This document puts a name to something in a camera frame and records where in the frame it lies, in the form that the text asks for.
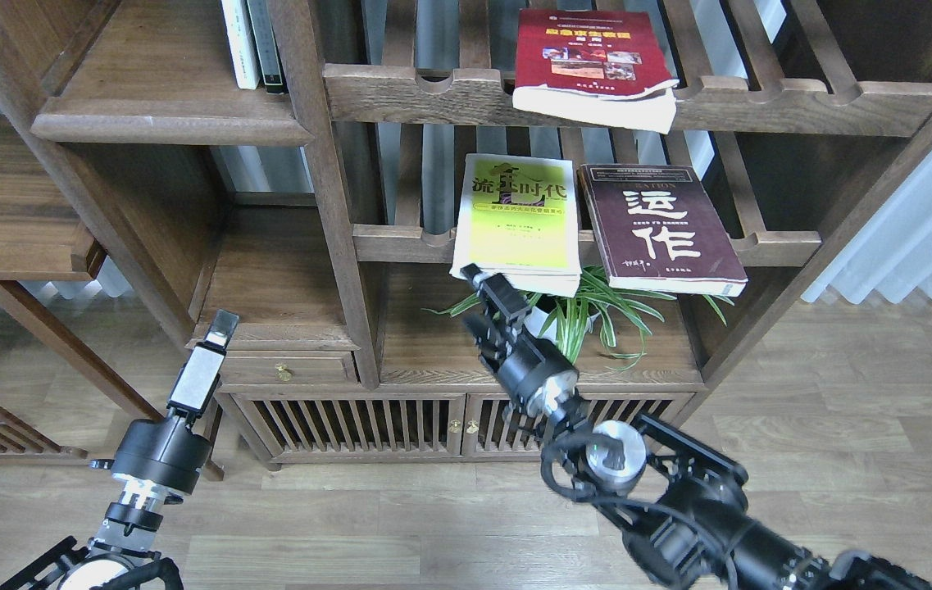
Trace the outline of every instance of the shelf board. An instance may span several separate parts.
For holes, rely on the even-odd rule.
[[[616,160],[637,164],[637,146],[632,134],[622,137],[612,131],[611,145]],[[359,261],[429,262],[450,265],[454,257],[455,229],[440,235],[429,234],[418,225],[421,219],[421,128],[409,125],[401,131],[401,163],[397,184],[397,225],[353,226],[353,246]],[[476,137],[468,129],[455,129],[455,161],[464,161],[466,153],[476,149]],[[561,129],[561,152],[578,165],[587,161],[585,146],[578,128]],[[735,134],[713,134],[717,157],[730,179],[731,197],[743,238],[732,238],[731,245],[744,266],[804,266],[822,244],[814,231],[773,231],[765,226],[757,198],[753,193],[742,153]],[[671,132],[664,139],[668,161],[676,166],[691,166],[684,135]],[[455,186],[461,186],[461,176]],[[600,265],[601,258],[593,231],[579,231],[579,257],[583,265]]]
[[[301,146],[286,94],[236,86],[219,2],[124,0],[32,132],[58,142]]]
[[[0,280],[91,280],[101,247],[0,116]]]
[[[747,78],[713,75],[689,3],[660,5],[680,78],[673,90],[678,98],[673,129],[911,137],[931,115],[932,83],[857,81],[814,0],[791,0],[784,6],[800,24],[800,36],[826,82],[785,77],[749,0],[721,2]],[[417,70],[411,66],[416,15],[389,11],[384,43],[392,49],[384,52],[382,65],[325,66],[331,116],[372,123],[589,126],[516,111],[511,97],[514,72],[491,68],[489,38],[477,34],[476,20],[459,16],[465,23],[458,40],[461,67]]]
[[[466,297],[465,281],[452,279],[446,266],[391,265],[384,328],[382,384],[387,386],[424,385],[436,391],[502,391],[477,360],[476,346],[461,325],[461,318],[450,318],[423,311],[446,309]],[[601,392],[697,392],[702,391],[691,343],[680,308],[674,302],[653,305],[666,317],[665,324],[654,320],[654,336],[647,341],[648,354],[631,370],[608,369],[623,366],[603,351],[599,339],[587,338],[577,365],[582,388]],[[641,348],[630,322],[616,322],[620,349]]]
[[[204,285],[202,337],[218,309],[240,316],[232,348],[356,350],[315,208],[237,206]]]

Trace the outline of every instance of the red book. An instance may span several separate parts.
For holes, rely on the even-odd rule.
[[[676,83],[646,12],[521,11],[515,108],[666,132]]]
[[[747,277],[694,170],[586,164],[579,168],[608,284],[726,295]]]

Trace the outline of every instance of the book cover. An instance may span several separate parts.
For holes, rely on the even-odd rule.
[[[515,287],[574,295],[577,208],[570,161],[466,154],[452,274],[475,262]]]
[[[225,34],[229,37],[236,85],[244,90],[254,90],[259,81],[258,57],[251,23],[248,22],[248,3],[246,0],[221,0],[221,10],[225,15]]]
[[[270,94],[282,94],[287,91],[287,84],[283,75],[283,65],[280,63],[280,53],[275,46],[275,35],[272,34],[272,21],[268,16],[266,0],[246,0],[248,12],[251,15],[251,26],[255,31],[255,46],[258,49],[258,64],[262,70],[262,83]]]
[[[746,271],[691,168],[587,164],[579,182],[612,287],[743,291]]]
[[[516,89],[630,100],[675,86],[646,12],[521,11]]]

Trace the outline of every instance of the drawer knob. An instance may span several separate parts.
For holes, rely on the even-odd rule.
[[[293,373],[287,369],[287,365],[281,362],[279,365],[275,366],[275,377],[281,381],[287,382],[293,377]]]

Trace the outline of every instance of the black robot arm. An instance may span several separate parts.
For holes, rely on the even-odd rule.
[[[167,399],[166,418],[135,420],[128,426],[113,460],[92,467],[112,471],[124,482],[120,499],[109,504],[98,533],[86,547],[68,537],[0,585],[0,590],[125,590],[161,579],[166,590],[181,590],[174,561],[152,550],[163,521],[161,508],[181,504],[196,488],[211,442],[192,428],[207,409],[220,377],[229,340],[239,317],[218,310],[207,336],[193,348]]]
[[[501,275],[462,270],[484,305],[466,319],[511,405],[533,418],[542,440],[540,474],[553,492],[587,503],[622,531],[626,551],[648,578],[684,590],[715,575],[732,590],[932,590],[931,583],[862,551],[832,565],[746,515],[746,470],[653,415],[592,424],[575,384],[578,370],[523,326],[525,299]],[[660,447],[649,453],[649,443]],[[571,485],[556,481],[563,467]],[[645,467],[666,480],[656,501],[628,493]]]

